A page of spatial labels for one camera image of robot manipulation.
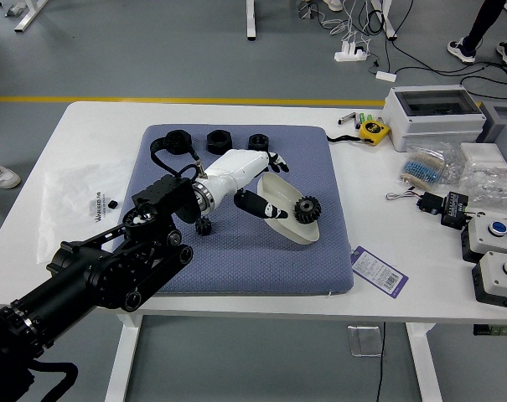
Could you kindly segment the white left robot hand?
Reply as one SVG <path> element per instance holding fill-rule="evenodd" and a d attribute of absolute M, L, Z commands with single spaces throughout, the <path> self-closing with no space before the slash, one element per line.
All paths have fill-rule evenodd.
<path fill-rule="evenodd" d="M 269 203 L 244 187 L 270 166 L 279 173 L 288 172 L 284 159 L 275 152 L 230 149 L 212 163 L 202 178 L 193 184 L 202 215 L 220 206 L 224 196 L 232 195 L 235 205 L 262 219 L 286 219 L 288 212 Z"/>

